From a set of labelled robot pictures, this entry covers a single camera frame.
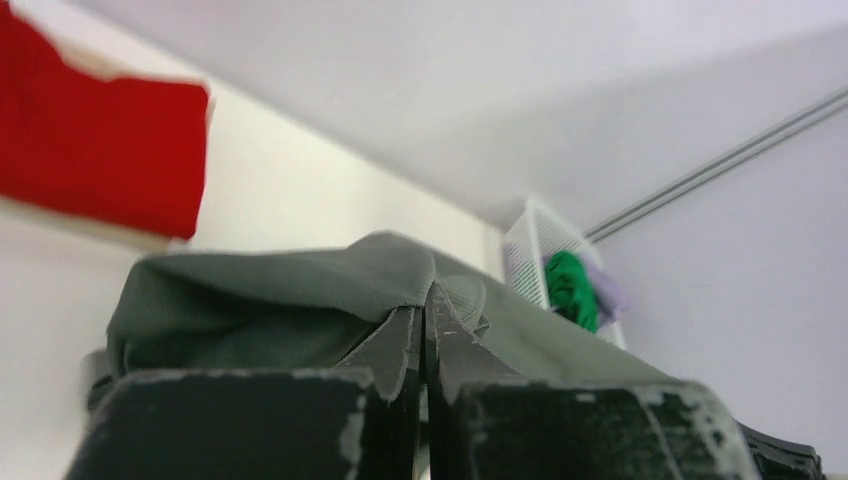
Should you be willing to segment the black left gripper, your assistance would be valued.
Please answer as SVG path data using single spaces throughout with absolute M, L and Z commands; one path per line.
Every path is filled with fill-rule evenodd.
M 825 479 L 814 447 L 769 436 L 742 423 L 739 428 L 762 479 Z

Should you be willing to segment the grey t shirt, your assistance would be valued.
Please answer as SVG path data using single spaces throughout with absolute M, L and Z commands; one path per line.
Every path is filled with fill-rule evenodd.
M 145 369 L 301 369 L 338 364 L 432 288 L 520 374 L 537 380 L 661 382 L 666 374 L 547 312 L 488 274 L 393 232 L 337 249 L 148 256 L 130 269 L 106 331 L 94 409 Z

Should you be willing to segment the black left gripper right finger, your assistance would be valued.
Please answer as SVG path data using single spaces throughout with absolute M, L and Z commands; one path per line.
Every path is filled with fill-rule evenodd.
M 728 409 L 689 381 L 533 381 L 484 347 L 440 286 L 423 310 L 436 479 L 756 479 Z

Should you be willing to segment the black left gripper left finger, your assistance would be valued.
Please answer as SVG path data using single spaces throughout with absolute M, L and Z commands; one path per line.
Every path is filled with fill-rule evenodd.
M 416 312 L 330 369 L 160 370 L 121 380 L 71 479 L 412 479 Z

